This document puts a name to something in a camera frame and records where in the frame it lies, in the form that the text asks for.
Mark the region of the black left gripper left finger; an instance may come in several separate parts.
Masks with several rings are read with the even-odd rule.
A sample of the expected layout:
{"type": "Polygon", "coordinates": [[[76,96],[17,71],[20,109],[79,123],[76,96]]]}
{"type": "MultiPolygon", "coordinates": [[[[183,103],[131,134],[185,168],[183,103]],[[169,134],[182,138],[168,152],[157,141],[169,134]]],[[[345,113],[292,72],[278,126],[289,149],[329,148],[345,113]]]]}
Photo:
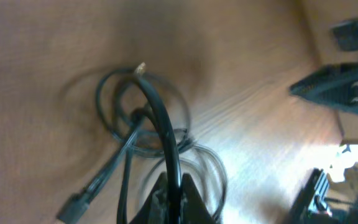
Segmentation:
{"type": "Polygon", "coordinates": [[[167,194],[167,174],[162,172],[130,224],[166,224],[168,220],[167,194]]]}

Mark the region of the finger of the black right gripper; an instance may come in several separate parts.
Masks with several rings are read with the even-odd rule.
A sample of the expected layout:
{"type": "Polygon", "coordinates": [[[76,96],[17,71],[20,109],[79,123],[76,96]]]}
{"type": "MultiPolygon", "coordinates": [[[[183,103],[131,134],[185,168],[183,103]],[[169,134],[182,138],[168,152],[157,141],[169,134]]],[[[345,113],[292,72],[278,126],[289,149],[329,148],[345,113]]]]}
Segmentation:
{"type": "Polygon", "coordinates": [[[319,105],[358,114],[358,63],[325,65],[292,84],[289,92],[319,105]]]}

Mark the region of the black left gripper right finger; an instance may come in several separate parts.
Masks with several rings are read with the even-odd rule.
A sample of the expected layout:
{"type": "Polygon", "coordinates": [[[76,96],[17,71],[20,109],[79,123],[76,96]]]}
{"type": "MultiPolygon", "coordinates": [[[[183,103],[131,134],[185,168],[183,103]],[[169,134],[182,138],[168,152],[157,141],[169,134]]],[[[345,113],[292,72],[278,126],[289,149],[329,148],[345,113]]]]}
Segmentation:
{"type": "Polygon", "coordinates": [[[190,174],[182,176],[180,215],[182,224],[215,224],[190,174]]]}

